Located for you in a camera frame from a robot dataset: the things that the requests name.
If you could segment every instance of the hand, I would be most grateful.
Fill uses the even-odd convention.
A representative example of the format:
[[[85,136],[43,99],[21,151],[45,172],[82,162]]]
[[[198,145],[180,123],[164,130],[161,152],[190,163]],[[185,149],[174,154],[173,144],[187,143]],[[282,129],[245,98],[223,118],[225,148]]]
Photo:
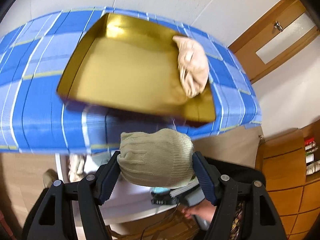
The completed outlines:
[[[204,199],[199,204],[192,207],[184,207],[182,209],[182,213],[188,219],[191,218],[192,215],[197,215],[208,222],[211,222],[213,215],[216,211],[216,207],[211,204],[210,201]]]

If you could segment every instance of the golden metal tray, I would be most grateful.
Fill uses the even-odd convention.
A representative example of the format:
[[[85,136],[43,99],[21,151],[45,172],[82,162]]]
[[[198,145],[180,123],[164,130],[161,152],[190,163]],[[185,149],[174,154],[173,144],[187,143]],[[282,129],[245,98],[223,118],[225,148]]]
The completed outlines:
[[[182,89],[174,35],[181,34],[142,19],[105,14],[77,45],[57,93],[92,105],[212,122],[209,84],[192,99]]]

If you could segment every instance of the screw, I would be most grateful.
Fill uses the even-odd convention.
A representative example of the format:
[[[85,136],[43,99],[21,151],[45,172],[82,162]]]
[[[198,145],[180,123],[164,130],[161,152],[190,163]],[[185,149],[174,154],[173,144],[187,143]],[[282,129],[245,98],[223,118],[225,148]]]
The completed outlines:
[[[228,175],[221,175],[220,177],[223,181],[228,181],[230,179],[230,177]]]
[[[56,180],[54,183],[53,183],[54,186],[60,186],[61,185],[61,180]]]
[[[88,176],[86,176],[85,178],[90,181],[90,180],[94,180],[96,176],[94,176],[93,174],[89,174]]]
[[[253,183],[256,187],[261,187],[262,186],[262,183],[258,180],[256,180],[254,183]]]

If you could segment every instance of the floor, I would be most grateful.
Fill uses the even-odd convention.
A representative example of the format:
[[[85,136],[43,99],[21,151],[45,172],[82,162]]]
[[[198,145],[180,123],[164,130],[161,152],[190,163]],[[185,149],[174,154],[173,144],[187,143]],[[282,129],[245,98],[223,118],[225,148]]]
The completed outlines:
[[[196,151],[222,161],[254,167],[261,127],[238,127],[227,133],[194,141]],[[41,191],[42,174],[55,168],[54,155],[0,154],[0,210],[16,236]],[[136,223],[116,225],[118,233],[131,233]]]
[[[0,210],[17,237],[43,190],[42,174],[49,168],[56,169],[54,155],[0,154]]]

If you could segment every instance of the ironing board cover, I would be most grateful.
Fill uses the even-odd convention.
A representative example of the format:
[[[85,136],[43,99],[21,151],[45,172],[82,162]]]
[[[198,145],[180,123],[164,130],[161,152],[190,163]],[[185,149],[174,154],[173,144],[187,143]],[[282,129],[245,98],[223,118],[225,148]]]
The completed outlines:
[[[56,88],[71,54],[108,12],[165,25],[204,47],[214,122],[195,128],[172,119],[61,101]],[[261,124],[261,109],[248,77],[232,52],[214,37],[158,15],[110,7],[50,13],[0,38],[0,112],[0,151],[5,152],[95,153],[117,149],[124,131],[153,133],[167,127],[197,139]]]

